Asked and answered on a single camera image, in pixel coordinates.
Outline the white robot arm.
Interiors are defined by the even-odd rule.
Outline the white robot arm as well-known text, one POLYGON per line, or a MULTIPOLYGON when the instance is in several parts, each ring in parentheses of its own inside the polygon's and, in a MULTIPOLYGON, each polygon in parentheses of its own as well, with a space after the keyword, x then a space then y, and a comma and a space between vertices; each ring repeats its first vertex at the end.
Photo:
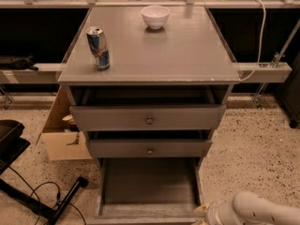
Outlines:
POLYGON ((250 191, 237 192, 231 201, 197 207, 191 225, 300 225, 300 209, 270 202, 250 191))

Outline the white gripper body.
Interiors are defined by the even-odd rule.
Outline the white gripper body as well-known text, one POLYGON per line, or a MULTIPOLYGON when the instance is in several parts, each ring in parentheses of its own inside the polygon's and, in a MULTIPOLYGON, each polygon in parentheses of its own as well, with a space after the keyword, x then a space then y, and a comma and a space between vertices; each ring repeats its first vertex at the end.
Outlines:
POLYGON ((234 225, 234 212, 231 202, 211 202, 205 220, 208 225, 234 225))

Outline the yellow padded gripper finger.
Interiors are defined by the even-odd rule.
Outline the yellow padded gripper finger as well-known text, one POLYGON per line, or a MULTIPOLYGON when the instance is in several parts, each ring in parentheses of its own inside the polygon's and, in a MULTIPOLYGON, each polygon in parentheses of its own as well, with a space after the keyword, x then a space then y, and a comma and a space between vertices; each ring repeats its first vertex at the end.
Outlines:
POLYGON ((203 204, 203 205, 195 208, 193 213, 198 219, 192 225, 208 225, 205 221, 205 217, 207 214, 207 205, 206 204, 203 204))

